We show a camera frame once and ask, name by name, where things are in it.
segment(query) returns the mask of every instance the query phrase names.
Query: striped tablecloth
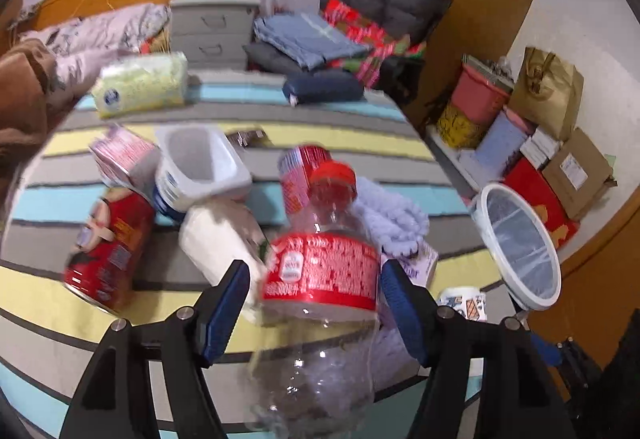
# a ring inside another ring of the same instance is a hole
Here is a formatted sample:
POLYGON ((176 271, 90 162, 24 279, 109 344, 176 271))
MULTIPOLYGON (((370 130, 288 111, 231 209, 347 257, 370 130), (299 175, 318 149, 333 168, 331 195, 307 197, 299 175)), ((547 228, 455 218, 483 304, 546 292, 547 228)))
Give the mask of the striped tablecloth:
MULTIPOLYGON (((247 199, 260 225, 272 233, 285 222, 276 161, 283 149, 315 142, 356 173, 414 200, 431 218, 428 242, 440 254, 430 291, 456 285, 488 291, 492 321, 513 314, 506 289, 484 249, 465 205, 429 149, 388 98, 291 108, 282 79, 260 74, 201 72, 192 76, 185 108, 131 114, 118 122, 150 140, 158 124, 213 120, 225 132, 262 127, 271 148, 247 149, 241 158, 254 176, 247 199)), ((66 409, 92 351, 112 316, 63 288, 60 276, 80 226, 103 186, 88 144, 105 130, 91 97, 84 98, 24 173, 0 251, 0 387, 36 437, 57 438, 66 409)), ((177 229, 158 218, 136 272, 122 316, 134 325, 160 321, 191 305, 207 282, 177 245, 177 229)), ((275 347, 286 342, 273 336, 275 347)), ((205 371, 220 419, 230 435, 250 432, 252 394, 240 377, 258 346, 256 327, 240 318, 223 358, 205 371)), ((154 404, 163 439, 174 439, 162 368, 150 366, 154 404)), ((473 400, 480 377, 470 377, 473 400)), ((404 437, 424 382, 408 363, 393 382, 376 387, 363 437, 404 437)))

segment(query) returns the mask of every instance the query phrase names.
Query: plastic bottle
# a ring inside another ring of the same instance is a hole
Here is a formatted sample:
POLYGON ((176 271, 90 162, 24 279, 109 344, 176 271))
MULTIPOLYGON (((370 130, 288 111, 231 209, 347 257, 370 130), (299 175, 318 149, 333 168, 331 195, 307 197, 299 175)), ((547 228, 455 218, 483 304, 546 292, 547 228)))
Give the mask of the plastic bottle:
POLYGON ((353 430, 374 397, 380 257, 350 211, 355 174, 327 161, 309 183, 309 205, 271 242, 262 307, 272 324, 249 367, 257 420, 278 439, 353 430))

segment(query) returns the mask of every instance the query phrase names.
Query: brown blanket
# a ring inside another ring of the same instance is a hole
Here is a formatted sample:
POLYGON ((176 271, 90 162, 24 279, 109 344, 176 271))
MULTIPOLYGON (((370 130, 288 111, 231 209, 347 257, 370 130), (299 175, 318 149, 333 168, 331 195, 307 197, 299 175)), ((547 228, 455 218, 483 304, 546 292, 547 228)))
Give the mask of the brown blanket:
POLYGON ((18 166, 38 152, 60 119, 46 103, 55 65, 55 56, 35 39, 0 58, 0 205, 18 166))

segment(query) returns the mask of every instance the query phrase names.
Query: metal screw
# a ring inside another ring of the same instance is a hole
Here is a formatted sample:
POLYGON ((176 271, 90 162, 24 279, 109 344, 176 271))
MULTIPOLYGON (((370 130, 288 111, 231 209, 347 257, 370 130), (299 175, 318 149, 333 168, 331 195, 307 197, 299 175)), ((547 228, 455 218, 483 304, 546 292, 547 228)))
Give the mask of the metal screw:
POLYGON ((121 331, 127 326, 127 321, 124 318, 118 318, 111 322, 111 330, 112 331, 121 331))
POLYGON ((517 331, 520 329, 520 322, 516 320, 516 318, 507 318, 504 321, 504 326, 507 327, 510 331, 517 331))
POLYGON ((179 320, 188 320, 193 316, 193 307, 180 307, 175 313, 179 320))
POLYGON ((436 314, 440 317, 443 318, 445 320, 448 320, 449 318, 453 318, 453 315, 456 312, 449 307, 448 305, 441 305, 440 307, 438 307, 436 309, 436 314))

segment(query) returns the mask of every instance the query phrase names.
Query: red soda can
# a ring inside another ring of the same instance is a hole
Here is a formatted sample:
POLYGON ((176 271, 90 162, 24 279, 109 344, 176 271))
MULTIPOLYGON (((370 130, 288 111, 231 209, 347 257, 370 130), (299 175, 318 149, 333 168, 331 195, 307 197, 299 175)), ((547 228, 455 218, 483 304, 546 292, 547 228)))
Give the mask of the red soda can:
POLYGON ((278 172, 287 216, 295 215, 309 203, 306 191, 311 172, 321 163, 331 161, 326 148, 312 144, 296 146, 278 159, 278 172))
POLYGON ((154 225, 148 200, 128 188, 109 188, 94 204, 66 264, 65 287, 83 300, 116 313, 154 225))

